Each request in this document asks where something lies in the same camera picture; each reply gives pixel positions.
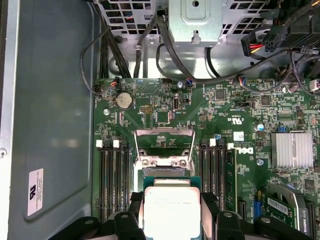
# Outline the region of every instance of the white sticker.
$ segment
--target white sticker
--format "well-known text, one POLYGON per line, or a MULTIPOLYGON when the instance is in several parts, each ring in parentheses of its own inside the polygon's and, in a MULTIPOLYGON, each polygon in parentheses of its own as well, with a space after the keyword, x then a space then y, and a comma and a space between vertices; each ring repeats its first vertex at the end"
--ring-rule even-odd
POLYGON ((288 208, 287 208, 286 206, 282 205, 281 203, 278 203, 278 202, 275 201, 275 200, 272 200, 271 198, 268 198, 268 204, 269 204, 271 207, 279 210, 280 212, 282 212, 282 213, 284 213, 284 214, 286 214, 286 215, 289 214, 288 208))
POLYGON ((234 131, 233 132, 233 141, 244 141, 245 133, 243 131, 234 131))
POLYGON ((29 172, 28 211, 27 216, 42 209, 44 169, 29 172))

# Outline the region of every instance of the metal bracket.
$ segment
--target metal bracket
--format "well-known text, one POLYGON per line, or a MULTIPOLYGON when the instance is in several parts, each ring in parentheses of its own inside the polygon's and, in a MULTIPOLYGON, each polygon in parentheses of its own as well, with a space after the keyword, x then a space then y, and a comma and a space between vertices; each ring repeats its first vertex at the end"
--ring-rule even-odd
POLYGON ((190 170, 191 175, 195 175, 195 165, 192 161, 192 151, 195 142, 195 131, 192 129, 177 129, 173 127, 158 127, 153 129, 141 129, 134 132, 135 147, 137 158, 134 163, 133 171, 133 190, 138 191, 138 171, 143 168, 154 167, 173 167, 184 168, 190 170), (159 135, 161 133, 169 133, 170 135, 189 136, 191 137, 191 146, 189 149, 184 149, 181 155, 172 155, 168 157, 161 157, 158 155, 147 155, 146 151, 138 145, 138 137, 144 135, 159 135))

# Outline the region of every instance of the white slot latch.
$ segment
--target white slot latch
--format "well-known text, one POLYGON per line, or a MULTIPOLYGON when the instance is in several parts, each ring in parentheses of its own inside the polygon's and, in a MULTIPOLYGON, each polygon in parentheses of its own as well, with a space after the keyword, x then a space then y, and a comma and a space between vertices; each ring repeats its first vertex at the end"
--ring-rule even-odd
POLYGON ((115 149, 118 149, 120 147, 120 141, 119 140, 113 140, 113 147, 115 149))
POLYGON ((104 146, 104 143, 102 142, 102 140, 96 140, 96 141, 95 141, 95 146, 96 146, 98 149, 102 149, 102 147, 104 146))
POLYGON ((215 138, 210 138, 210 147, 214 147, 215 145, 217 145, 216 139, 215 138))

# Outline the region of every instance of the green circuit board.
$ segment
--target green circuit board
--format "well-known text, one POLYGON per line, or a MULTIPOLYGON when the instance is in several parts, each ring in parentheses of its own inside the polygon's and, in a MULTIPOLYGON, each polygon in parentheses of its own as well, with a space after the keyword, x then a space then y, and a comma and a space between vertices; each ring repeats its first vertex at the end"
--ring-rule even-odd
MULTIPOLYGON (((117 87, 111 86, 113 81, 99 79, 96 82, 97 88, 107 89, 107 93, 95 98, 94 144, 102 140, 104 145, 111 146, 113 140, 119 140, 124 148, 119 152, 110 153, 107 150, 102 153, 94 147, 94 217, 104 220, 112 212, 123 211, 129 206, 133 191, 133 165, 137 158, 134 132, 171 127, 194 130, 191 156, 196 176, 206 175, 209 171, 208 166, 201 168, 202 143, 209 143, 210 139, 220 135, 228 149, 233 150, 231 154, 236 159, 236 174, 228 183, 235 192, 232 191, 233 194, 226 198, 233 201, 233 211, 239 211, 239 206, 236 207, 238 199, 246 202, 246 208, 243 209, 246 221, 253 223, 257 211, 255 201, 262 198, 259 195, 263 194, 268 183, 289 185, 315 203, 316 235, 320 239, 319 97, 305 95, 300 90, 294 93, 285 90, 294 85, 294 82, 286 82, 272 93, 259 94, 244 90, 239 82, 232 80, 212 85, 184 84, 182 88, 177 87, 176 82, 162 79, 120 79, 117 87), (129 109, 123 110, 117 105, 115 99, 119 93, 131 95, 133 102, 129 109), (173 102, 175 98, 178 99, 176 109, 173 102), (264 126, 263 131, 257 131, 259 124, 264 126), (313 168, 275 171, 271 162, 271 133, 279 131, 312 133, 313 168), (102 158, 106 159, 108 156, 121 161, 115 160, 108 166, 108 163, 102 162, 102 158)), ((252 89, 268 89, 274 84, 273 79, 246 80, 246 85, 252 89)), ((166 148, 174 149, 179 146, 181 141, 184 138, 174 139, 171 136, 161 141, 146 140, 146 143, 165 151, 166 148)), ((202 190, 208 191, 208 188, 203 186, 202 190)), ((261 199, 260 202, 261 212, 266 213, 266 205, 261 199)))

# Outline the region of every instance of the wire connector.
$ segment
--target wire connector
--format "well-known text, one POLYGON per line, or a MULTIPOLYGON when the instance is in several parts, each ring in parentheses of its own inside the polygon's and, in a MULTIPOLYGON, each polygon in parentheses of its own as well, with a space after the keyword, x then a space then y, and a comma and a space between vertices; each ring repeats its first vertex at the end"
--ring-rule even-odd
POLYGON ((320 80, 319 79, 314 79, 310 81, 310 91, 317 91, 320 88, 320 80))
POLYGON ((264 50, 274 52, 278 45, 286 39, 286 28, 284 26, 274 25, 263 39, 264 50))
POLYGON ((303 47, 303 48, 301 48, 300 53, 301 54, 318 55, 319 54, 319 50, 303 47))

